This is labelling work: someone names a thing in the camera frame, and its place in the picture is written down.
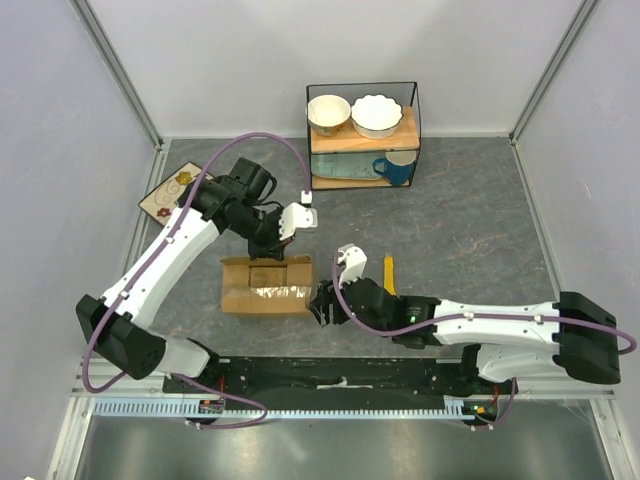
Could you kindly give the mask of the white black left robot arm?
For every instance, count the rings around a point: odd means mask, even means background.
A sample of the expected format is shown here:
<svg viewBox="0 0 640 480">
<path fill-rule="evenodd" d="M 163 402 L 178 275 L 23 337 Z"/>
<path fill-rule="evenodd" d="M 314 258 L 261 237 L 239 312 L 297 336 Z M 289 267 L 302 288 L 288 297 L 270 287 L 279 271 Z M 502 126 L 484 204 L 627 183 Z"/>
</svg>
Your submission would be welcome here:
<svg viewBox="0 0 640 480">
<path fill-rule="evenodd" d="M 155 371 L 179 373 L 198 393 L 215 389 L 220 371 L 212 353 L 193 340 L 161 336 L 152 324 L 189 265 L 225 231 L 247 241 L 251 258 L 281 261 L 296 231 L 316 226 L 308 191 L 298 202 L 263 211 L 276 185 L 267 170 L 246 158 L 227 175 L 198 176 L 134 266 L 101 297 L 85 295 L 77 303 L 88 351 L 135 380 Z"/>
</svg>

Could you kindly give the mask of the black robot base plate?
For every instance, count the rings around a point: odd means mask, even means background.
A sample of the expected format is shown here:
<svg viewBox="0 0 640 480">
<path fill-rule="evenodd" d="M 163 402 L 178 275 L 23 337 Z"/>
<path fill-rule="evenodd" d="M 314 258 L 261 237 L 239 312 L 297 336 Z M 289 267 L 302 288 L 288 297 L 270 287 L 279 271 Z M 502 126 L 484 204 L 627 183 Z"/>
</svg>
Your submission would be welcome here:
<svg viewBox="0 0 640 480">
<path fill-rule="evenodd" d="M 487 381 L 468 361 L 429 358 L 227 357 L 196 381 L 267 407 L 441 408 L 446 397 L 500 397 L 512 382 Z"/>
</svg>

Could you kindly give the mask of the yellow utility knife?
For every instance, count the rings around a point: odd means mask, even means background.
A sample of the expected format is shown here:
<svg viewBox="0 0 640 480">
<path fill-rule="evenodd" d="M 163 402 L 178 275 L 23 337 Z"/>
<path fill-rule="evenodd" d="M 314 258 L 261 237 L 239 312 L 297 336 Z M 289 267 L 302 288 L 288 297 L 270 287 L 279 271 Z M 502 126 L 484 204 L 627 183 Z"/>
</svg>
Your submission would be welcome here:
<svg viewBox="0 0 640 480">
<path fill-rule="evenodd" d="M 395 261 L 391 254 L 386 254 L 383 261 L 383 285 L 391 295 L 396 294 L 395 288 Z"/>
</svg>

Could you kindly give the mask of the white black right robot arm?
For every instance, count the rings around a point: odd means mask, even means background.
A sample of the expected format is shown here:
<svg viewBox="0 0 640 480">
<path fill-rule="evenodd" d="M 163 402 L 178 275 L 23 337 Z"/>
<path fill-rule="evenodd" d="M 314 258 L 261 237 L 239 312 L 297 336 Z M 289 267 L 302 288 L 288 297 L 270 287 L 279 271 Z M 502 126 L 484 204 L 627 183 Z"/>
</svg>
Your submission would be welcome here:
<svg viewBox="0 0 640 480">
<path fill-rule="evenodd" d="M 353 321 L 410 349 L 475 346 L 458 368 L 467 392 L 519 377 L 565 373 L 596 385 L 621 380 L 615 317 L 577 292 L 525 306 L 483 306 L 425 296 L 390 294 L 369 278 L 336 289 L 320 283 L 309 310 L 320 325 Z"/>
</svg>

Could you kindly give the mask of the brown cardboard express box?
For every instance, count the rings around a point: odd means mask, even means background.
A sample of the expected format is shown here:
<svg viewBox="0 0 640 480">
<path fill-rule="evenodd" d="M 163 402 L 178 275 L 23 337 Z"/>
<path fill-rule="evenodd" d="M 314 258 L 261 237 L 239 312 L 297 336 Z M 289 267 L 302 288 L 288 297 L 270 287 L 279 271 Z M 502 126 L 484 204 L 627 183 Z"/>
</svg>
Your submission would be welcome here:
<svg viewBox="0 0 640 480">
<path fill-rule="evenodd" d="M 238 316 L 310 316 L 316 281 L 310 255 L 282 261 L 228 257 L 221 260 L 221 310 Z"/>
</svg>

